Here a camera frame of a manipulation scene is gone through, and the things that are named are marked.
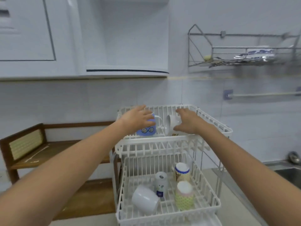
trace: cabinet door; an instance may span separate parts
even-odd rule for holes
[[[0,0],[0,60],[54,60],[44,0]]]

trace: wooden shelf board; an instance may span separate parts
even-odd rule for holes
[[[11,169],[33,168],[46,162],[53,156],[76,144],[80,140],[68,140],[48,142],[37,148],[35,151],[11,166]],[[101,163],[109,163],[110,156],[107,155]]]
[[[115,213],[112,179],[87,181],[54,220]]]

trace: white cabinet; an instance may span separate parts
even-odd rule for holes
[[[54,60],[43,0],[0,0],[0,60]]]
[[[77,0],[84,75],[166,76],[168,0]]]
[[[0,78],[79,75],[68,0],[0,0]]]

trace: mug with blue rim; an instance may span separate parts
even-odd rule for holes
[[[156,122],[156,119],[155,118],[159,118],[161,119],[162,123],[163,123],[163,120],[161,117],[157,116],[157,115],[153,115],[153,119],[149,119],[148,121],[153,121],[153,122]],[[153,125],[153,126],[150,126],[150,127],[146,127],[146,128],[143,128],[143,129],[140,129],[137,131],[137,135],[140,135],[140,136],[152,136],[154,134],[156,134],[156,125]]]

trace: overturned white mug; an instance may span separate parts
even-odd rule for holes
[[[175,126],[180,124],[182,124],[180,116],[168,115],[165,122],[165,135],[170,137],[187,135],[187,133],[175,131],[173,129]]]

